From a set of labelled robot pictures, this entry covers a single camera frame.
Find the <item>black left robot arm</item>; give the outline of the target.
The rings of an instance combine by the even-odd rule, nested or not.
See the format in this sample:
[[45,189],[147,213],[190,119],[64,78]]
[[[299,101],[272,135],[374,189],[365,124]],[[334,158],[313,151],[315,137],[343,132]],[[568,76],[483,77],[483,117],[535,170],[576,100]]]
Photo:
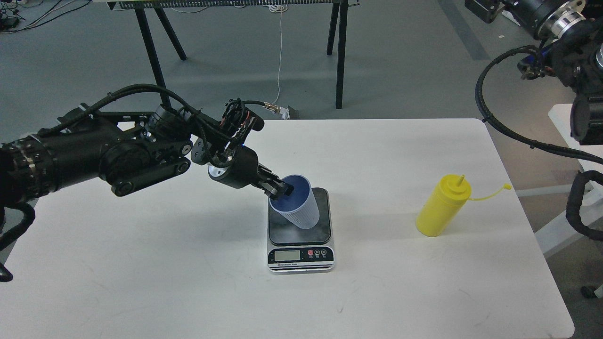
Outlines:
[[173,91],[134,84],[93,105],[81,105],[58,125],[1,144],[1,222],[6,210],[21,221],[1,232],[1,249],[17,241],[36,213],[30,202],[77,183],[100,178],[118,197],[185,173],[191,163],[207,165],[216,182],[239,189],[248,185],[272,200],[294,187],[261,165],[244,145],[264,120],[248,109],[262,101],[231,99],[220,120],[194,108]]

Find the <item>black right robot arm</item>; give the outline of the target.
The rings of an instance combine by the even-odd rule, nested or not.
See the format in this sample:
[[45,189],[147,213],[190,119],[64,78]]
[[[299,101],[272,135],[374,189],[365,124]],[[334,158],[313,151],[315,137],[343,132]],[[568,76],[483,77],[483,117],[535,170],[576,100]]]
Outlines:
[[474,86],[474,100],[482,121],[502,135],[532,149],[595,166],[575,176],[563,217],[578,234],[601,241],[601,227],[587,224],[584,197],[588,184],[602,186],[602,155],[537,141],[507,127],[485,101],[484,84],[493,67],[521,56],[516,67],[522,80],[544,79],[548,89],[553,83],[560,84],[560,90],[546,98],[554,104],[565,104],[569,110],[567,136],[579,146],[601,146],[602,2],[466,0],[464,6],[488,24],[506,14],[532,38],[533,44],[512,48],[489,62]]

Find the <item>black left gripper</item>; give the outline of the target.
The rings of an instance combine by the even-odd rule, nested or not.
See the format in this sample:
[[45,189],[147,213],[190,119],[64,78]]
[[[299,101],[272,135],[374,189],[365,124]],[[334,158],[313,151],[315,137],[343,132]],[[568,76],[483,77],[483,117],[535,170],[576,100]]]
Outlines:
[[236,150],[228,167],[208,165],[208,174],[212,180],[235,189],[259,183],[268,198],[290,196],[294,191],[293,185],[284,182],[269,168],[259,166],[258,155],[246,146]]

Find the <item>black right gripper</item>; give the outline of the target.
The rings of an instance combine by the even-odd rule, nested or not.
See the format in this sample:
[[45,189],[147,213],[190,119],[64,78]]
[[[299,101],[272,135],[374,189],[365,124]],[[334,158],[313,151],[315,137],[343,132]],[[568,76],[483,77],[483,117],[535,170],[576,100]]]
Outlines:
[[508,11],[519,26],[534,39],[548,37],[549,17],[566,2],[564,0],[465,0],[464,6],[486,24],[492,23],[500,13],[500,7]]

